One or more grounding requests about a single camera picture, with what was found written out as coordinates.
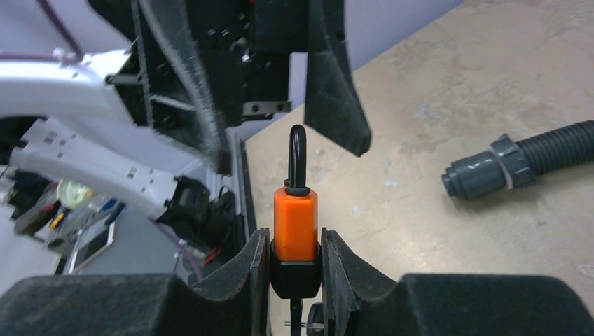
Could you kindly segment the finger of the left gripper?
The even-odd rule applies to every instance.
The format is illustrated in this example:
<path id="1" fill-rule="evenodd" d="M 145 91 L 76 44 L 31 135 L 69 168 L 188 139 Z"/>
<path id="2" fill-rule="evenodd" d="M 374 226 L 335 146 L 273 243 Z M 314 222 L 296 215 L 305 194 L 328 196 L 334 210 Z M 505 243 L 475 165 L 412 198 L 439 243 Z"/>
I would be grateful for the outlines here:
<path id="1" fill-rule="evenodd" d="M 352 80 L 344 1 L 310 1 L 304 123 L 357 157 L 372 133 Z"/>
<path id="2" fill-rule="evenodd" d="M 132 17 L 148 125 L 217 174 L 229 174 L 223 115 L 192 37 L 186 1 L 133 1 Z"/>

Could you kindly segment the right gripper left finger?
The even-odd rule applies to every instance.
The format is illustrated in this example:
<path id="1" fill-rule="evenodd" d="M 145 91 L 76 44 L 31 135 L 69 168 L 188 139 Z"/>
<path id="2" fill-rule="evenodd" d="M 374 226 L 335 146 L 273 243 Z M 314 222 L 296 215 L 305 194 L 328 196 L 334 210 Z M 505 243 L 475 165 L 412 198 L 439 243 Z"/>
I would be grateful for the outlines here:
<path id="1" fill-rule="evenodd" d="M 265 335 L 267 229 L 193 286 L 173 274 L 37 276 L 1 297 L 2 335 Z"/>

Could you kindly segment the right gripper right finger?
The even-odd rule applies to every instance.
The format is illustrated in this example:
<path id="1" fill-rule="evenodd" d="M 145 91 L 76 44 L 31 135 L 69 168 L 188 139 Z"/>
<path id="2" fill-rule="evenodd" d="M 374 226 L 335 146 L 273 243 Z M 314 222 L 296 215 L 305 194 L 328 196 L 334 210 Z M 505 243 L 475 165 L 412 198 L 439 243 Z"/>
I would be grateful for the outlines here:
<path id="1" fill-rule="evenodd" d="M 592 335 L 581 298 L 550 276 L 406 274 L 394 281 L 322 232 L 327 335 Z"/>

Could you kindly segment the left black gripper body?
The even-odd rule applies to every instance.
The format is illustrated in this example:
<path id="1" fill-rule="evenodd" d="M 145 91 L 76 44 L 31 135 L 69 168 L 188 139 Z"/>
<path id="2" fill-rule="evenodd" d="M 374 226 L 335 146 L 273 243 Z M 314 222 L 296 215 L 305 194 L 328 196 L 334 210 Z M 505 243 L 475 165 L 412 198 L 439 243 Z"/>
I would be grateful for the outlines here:
<path id="1" fill-rule="evenodd" d="M 132 67 L 147 75 L 155 92 L 179 91 L 139 1 L 90 6 L 131 40 Z M 307 49 L 307 1 L 153 1 L 151 6 L 189 30 L 227 126 L 288 110 L 290 56 Z"/>

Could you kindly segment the orange black padlock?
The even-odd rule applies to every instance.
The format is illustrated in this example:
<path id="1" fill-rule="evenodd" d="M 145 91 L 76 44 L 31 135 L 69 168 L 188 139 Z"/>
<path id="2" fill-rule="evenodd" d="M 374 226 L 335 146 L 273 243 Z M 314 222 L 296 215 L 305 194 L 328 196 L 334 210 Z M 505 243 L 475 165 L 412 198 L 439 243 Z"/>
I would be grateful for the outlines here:
<path id="1" fill-rule="evenodd" d="M 313 298 L 322 282 L 318 241 L 318 194 L 307 185 L 307 135 L 294 125 L 289 134 L 288 176 L 275 191 L 270 282 L 282 299 Z"/>

